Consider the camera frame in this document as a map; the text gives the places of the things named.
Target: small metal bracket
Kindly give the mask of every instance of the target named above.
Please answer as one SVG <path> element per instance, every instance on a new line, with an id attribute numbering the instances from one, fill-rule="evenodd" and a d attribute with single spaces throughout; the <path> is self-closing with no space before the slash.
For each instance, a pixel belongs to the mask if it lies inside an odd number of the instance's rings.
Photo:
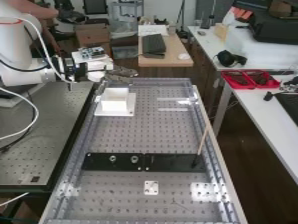
<path id="1" fill-rule="evenodd" d="M 158 195 L 158 181 L 154 181 L 154 180 L 145 181 L 144 194 L 145 195 Z"/>

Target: cardboard box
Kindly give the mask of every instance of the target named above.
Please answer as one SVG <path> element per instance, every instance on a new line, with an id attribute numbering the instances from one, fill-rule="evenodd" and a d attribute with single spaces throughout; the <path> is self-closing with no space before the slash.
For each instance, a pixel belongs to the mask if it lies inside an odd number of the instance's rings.
<path id="1" fill-rule="evenodd" d="M 101 46 L 106 54 L 112 56 L 109 29 L 105 24 L 77 25 L 74 30 L 80 47 Z"/>
<path id="2" fill-rule="evenodd" d="M 221 41 L 225 42 L 227 34 L 227 26 L 225 26 L 222 23 L 217 23 L 214 28 L 214 34 L 219 37 Z"/>

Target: black metal bracket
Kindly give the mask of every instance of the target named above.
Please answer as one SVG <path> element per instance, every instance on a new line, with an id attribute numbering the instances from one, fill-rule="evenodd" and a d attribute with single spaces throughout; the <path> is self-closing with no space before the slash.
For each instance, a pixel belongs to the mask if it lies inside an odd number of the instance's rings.
<path id="1" fill-rule="evenodd" d="M 86 153 L 82 170 L 121 172 L 205 172 L 202 156 L 195 154 Z"/>

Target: computer monitor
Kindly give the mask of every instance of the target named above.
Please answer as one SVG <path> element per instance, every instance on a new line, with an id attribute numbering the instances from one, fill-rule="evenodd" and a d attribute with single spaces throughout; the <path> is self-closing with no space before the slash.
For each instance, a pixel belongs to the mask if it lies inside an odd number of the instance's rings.
<path id="1" fill-rule="evenodd" d="M 108 14 L 106 0 L 84 0 L 84 10 L 86 15 Z"/>

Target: keyboard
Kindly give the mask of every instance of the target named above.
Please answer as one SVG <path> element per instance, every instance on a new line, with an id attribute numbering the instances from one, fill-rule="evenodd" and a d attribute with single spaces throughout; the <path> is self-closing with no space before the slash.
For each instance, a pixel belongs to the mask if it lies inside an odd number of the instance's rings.
<path id="1" fill-rule="evenodd" d="M 275 97 L 298 126 L 298 94 L 278 93 Z"/>
<path id="2" fill-rule="evenodd" d="M 144 57 L 162 57 L 166 51 L 165 41 L 161 34 L 142 37 L 142 55 Z"/>

